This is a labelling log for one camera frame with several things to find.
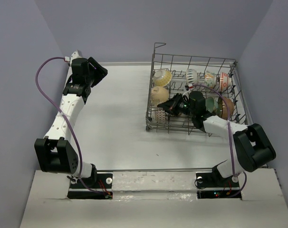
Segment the orange coral pattern bowl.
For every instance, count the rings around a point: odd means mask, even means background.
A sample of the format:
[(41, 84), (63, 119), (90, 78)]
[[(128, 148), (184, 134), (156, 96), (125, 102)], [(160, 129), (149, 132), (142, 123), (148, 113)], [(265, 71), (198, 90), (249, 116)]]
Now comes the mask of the orange coral pattern bowl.
[(222, 72), (220, 75), (220, 91), (224, 92), (232, 86), (232, 78), (229, 74)]

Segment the tan orange bowl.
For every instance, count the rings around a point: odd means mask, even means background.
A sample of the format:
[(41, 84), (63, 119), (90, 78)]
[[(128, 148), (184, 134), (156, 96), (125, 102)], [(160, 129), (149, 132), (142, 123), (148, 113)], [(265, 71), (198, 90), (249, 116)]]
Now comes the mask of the tan orange bowl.
[(152, 105), (158, 105), (169, 99), (169, 92), (166, 88), (155, 86), (151, 89), (150, 100)]

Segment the small patterned bowl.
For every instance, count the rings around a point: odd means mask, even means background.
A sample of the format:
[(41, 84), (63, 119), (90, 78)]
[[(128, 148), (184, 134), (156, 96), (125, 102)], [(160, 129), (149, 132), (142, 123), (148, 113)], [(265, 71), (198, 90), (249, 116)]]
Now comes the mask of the small patterned bowl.
[(165, 123), (166, 122), (166, 112), (163, 109), (156, 109), (154, 112), (154, 119), (157, 123)]

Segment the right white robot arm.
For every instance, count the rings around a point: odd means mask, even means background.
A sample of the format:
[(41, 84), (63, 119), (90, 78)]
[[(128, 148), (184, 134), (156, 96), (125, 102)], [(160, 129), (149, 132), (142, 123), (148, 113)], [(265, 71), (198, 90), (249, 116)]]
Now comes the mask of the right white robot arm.
[(191, 91), (188, 96), (176, 94), (158, 107), (170, 115), (185, 114), (191, 117), (196, 129), (228, 140), (230, 159), (215, 165), (203, 178), (215, 186), (222, 186), (228, 178), (244, 171), (253, 172), (276, 158), (276, 152), (261, 125), (238, 124), (209, 112), (199, 91)]

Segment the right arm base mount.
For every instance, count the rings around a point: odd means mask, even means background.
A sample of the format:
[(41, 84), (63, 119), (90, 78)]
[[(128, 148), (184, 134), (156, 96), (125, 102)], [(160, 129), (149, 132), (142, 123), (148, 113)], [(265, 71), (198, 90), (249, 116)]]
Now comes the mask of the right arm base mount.
[(211, 172), (196, 173), (194, 185), (199, 199), (242, 198), (238, 177), (233, 176), (229, 160), (215, 165)]

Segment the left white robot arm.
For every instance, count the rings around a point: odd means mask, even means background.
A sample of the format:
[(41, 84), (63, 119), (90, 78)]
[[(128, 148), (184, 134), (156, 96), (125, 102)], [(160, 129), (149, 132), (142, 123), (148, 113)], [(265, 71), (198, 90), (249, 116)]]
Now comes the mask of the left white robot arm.
[(97, 169), (83, 161), (74, 126), (91, 89), (102, 81), (108, 70), (92, 57), (62, 57), (62, 60), (69, 64), (71, 74), (67, 77), (60, 104), (40, 87), (40, 72), (35, 75), (37, 89), (56, 108), (57, 114), (45, 136), (36, 139), (34, 149), (43, 172), (68, 174), (91, 188), (97, 182)]

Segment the leaf and flower pattern bowl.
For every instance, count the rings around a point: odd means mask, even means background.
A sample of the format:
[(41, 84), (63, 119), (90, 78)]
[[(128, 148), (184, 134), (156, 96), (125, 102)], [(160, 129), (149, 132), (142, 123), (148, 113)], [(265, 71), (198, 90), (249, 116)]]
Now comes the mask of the leaf and flower pattern bowl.
[(204, 83), (209, 88), (214, 88), (217, 84), (217, 75), (210, 71), (205, 71)]

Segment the mint green bowl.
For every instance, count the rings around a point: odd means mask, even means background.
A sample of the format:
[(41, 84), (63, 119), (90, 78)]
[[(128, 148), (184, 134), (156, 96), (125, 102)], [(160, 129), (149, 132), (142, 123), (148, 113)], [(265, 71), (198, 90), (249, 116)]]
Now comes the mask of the mint green bowl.
[(210, 113), (217, 114), (219, 110), (218, 102), (213, 97), (207, 97), (205, 99), (206, 110)]

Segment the white bowl with patterned outside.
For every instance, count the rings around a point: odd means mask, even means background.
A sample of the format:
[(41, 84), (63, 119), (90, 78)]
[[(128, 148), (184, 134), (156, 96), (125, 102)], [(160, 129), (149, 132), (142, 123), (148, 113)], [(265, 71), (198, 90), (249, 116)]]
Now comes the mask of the white bowl with patterned outside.
[(186, 71), (186, 82), (188, 85), (198, 84), (198, 73), (195, 69), (187, 69)]

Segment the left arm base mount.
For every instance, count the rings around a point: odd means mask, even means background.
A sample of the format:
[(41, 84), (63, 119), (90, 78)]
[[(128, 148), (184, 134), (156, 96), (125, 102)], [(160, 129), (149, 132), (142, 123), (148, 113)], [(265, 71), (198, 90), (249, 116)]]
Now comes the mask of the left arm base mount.
[(113, 173), (98, 172), (97, 180), (82, 178), (83, 183), (74, 176), (67, 176), (69, 188), (67, 197), (71, 200), (112, 200)]

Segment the brown glazed bowl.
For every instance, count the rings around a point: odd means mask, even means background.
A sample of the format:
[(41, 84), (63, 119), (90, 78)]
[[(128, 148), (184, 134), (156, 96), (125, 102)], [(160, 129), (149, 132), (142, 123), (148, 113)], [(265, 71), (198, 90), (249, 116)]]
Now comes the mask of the brown glazed bowl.
[(234, 111), (234, 103), (227, 97), (218, 98), (218, 113), (217, 116), (227, 120), (230, 118)]

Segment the teal bowl with yellow centre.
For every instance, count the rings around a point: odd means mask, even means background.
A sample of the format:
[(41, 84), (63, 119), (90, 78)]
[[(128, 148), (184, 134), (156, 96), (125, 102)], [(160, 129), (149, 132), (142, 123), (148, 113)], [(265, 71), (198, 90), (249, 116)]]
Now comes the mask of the teal bowl with yellow centre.
[(165, 87), (170, 83), (171, 79), (172, 79), (171, 72), (165, 69), (155, 71), (153, 76), (155, 86)]

